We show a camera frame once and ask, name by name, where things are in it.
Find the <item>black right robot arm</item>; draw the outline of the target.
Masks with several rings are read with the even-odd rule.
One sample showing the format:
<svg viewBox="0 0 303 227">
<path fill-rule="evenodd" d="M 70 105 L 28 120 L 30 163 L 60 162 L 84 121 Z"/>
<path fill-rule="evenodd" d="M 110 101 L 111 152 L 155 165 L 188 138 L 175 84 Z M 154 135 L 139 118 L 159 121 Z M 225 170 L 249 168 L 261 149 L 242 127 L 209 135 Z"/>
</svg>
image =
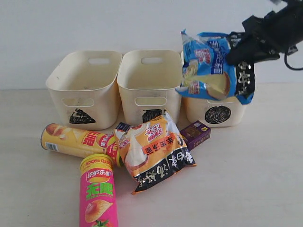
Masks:
<svg viewBox="0 0 303 227">
<path fill-rule="evenodd" d="M 264 17 L 250 16 L 242 22 L 245 30 L 241 40 L 226 55 L 230 65 L 242 61 L 259 63 L 273 61 L 298 51 L 303 41 L 303 2 L 286 0 L 287 6 Z"/>
</svg>

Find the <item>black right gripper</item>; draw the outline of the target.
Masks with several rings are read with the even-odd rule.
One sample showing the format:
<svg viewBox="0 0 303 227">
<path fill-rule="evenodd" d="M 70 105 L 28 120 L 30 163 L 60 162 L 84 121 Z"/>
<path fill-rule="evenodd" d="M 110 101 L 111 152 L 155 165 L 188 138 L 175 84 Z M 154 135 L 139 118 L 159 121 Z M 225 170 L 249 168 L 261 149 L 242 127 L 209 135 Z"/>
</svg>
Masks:
<svg viewBox="0 0 303 227">
<path fill-rule="evenodd" d="M 263 18 L 250 16 L 244 20 L 244 35 L 227 54 L 227 63 L 237 65 L 243 61 L 259 63 L 279 59 L 279 54 L 288 50 L 288 41 L 282 39 L 278 21 L 274 11 Z"/>
</svg>

